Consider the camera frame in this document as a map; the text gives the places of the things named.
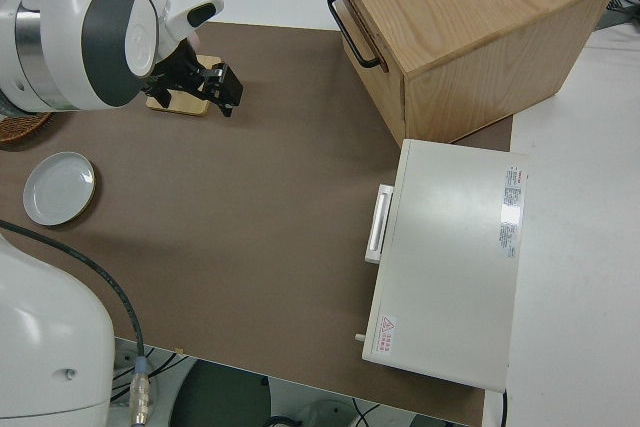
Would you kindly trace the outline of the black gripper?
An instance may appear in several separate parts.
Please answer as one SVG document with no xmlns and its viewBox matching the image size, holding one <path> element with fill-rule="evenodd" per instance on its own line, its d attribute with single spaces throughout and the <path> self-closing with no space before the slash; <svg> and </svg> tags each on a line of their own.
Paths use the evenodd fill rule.
<svg viewBox="0 0 640 427">
<path fill-rule="evenodd" d="M 230 117 L 233 109 L 240 105 L 243 85 L 224 62 L 209 68 L 202 65 L 191 43 L 183 40 L 167 58 L 154 66 L 147 77 L 144 90 L 146 106 L 156 110 L 168 109 L 172 101 L 170 91 L 186 92 L 200 100 L 215 99 L 222 115 Z"/>
</svg>

